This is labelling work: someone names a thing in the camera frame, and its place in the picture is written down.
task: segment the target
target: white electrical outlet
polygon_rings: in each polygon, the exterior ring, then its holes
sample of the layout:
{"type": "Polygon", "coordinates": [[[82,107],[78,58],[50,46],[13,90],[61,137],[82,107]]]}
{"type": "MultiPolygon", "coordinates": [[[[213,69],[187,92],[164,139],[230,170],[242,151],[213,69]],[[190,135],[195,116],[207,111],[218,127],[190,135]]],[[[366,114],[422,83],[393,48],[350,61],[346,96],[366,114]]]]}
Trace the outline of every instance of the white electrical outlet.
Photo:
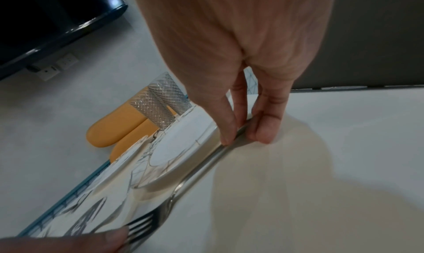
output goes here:
{"type": "Polygon", "coordinates": [[[50,66],[42,69],[41,71],[37,72],[37,75],[38,75],[38,77],[41,78],[41,80],[47,81],[58,73],[60,73],[60,71],[56,67],[54,67],[53,65],[50,65],[50,66]]]}
{"type": "Polygon", "coordinates": [[[58,61],[56,61],[56,64],[62,70],[66,70],[77,62],[78,62],[78,59],[74,55],[72,55],[71,53],[68,53],[68,54],[64,55],[62,58],[60,58],[58,61]]]}

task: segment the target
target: black television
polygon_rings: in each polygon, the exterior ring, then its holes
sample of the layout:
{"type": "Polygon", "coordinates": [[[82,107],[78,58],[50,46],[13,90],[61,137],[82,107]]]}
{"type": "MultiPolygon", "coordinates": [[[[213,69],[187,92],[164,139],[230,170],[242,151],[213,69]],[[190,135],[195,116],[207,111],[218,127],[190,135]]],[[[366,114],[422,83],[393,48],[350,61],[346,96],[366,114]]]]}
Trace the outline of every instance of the black television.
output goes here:
{"type": "Polygon", "coordinates": [[[112,22],[127,7],[124,0],[0,0],[0,80],[112,22]]]}

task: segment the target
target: hand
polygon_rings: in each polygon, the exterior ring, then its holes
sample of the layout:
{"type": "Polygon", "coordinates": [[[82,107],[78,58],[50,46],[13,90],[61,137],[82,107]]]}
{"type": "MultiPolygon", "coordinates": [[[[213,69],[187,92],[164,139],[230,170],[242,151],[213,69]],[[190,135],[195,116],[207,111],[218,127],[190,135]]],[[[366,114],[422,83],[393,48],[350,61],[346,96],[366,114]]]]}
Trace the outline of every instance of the hand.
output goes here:
{"type": "Polygon", "coordinates": [[[128,236],[128,228],[99,234],[60,238],[6,238],[0,240],[0,253],[112,253],[117,252],[128,236]]]}
{"type": "Polygon", "coordinates": [[[247,116],[243,69],[259,97],[246,135],[270,143],[290,89],[315,57],[333,0],[136,0],[170,70],[230,144],[247,116]],[[225,94],[231,90],[234,111],[225,94]]]}

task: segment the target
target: metal fork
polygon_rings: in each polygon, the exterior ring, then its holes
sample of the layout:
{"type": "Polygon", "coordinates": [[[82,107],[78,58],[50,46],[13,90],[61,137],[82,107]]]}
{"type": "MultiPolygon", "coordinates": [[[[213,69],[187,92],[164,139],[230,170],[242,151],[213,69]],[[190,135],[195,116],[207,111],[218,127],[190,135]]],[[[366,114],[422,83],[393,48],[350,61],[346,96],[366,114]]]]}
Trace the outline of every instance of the metal fork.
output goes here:
{"type": "MultiPolygon", "coordinates": [[[[246,125],[242,126],[238,130],[236,138],[240,137],[245,131],[246,125]]],[[[203,160],[181,180],[181,182],[173,190],[171,196],[168,197],[163,203],[161,203],[157,208],[153,209],[147,214],[126,224],[126,226],[129,227],[129,234],[125,244],[130,245],[135,242],[141,241],[144,238],[147,239],[151,234],[153,234],[157,229],[159,229],[159,227],[161,227],[168,218],[176,201],[179,200],[181,196],[185,193],[182,192],[179,196],[176,196],[178,192],[183,188],[184,184],[186,184],[186,182],[190,180],[203,167],[208,166],[208,169],[212,168],[218,162],[218,160],[228,150],[230,150],[230,148],[231,146],[220,145],[205,160],[203,160]]]]}

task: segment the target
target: white table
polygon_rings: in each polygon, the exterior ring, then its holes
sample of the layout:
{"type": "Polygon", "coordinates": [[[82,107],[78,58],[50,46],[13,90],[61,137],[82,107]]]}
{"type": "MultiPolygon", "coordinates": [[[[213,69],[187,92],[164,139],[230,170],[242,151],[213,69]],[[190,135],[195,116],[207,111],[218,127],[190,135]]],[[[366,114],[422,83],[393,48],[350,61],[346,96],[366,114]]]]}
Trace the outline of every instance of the white table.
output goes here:
{"type": "Polygon", "coordinates": [[[423,89],[293,93],[276,143],[247,146],[138,252],[424,252],[423,89]]]}

